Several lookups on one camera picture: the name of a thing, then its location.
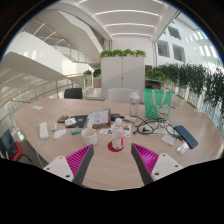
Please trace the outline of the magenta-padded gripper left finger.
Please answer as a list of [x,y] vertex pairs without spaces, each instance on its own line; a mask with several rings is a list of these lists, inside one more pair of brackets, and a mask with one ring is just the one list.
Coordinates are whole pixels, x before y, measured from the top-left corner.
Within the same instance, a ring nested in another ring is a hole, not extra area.
[[58,156],[44,170],[81,186],[93,155],[90,144],[66,157]]

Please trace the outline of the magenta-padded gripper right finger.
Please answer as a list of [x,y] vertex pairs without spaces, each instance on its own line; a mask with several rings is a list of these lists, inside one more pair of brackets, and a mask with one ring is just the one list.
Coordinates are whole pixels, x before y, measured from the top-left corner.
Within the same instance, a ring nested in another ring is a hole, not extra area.
[[135,143],[131,145],[131,154],[145,185],[182,169],[167,153],[157,154]]

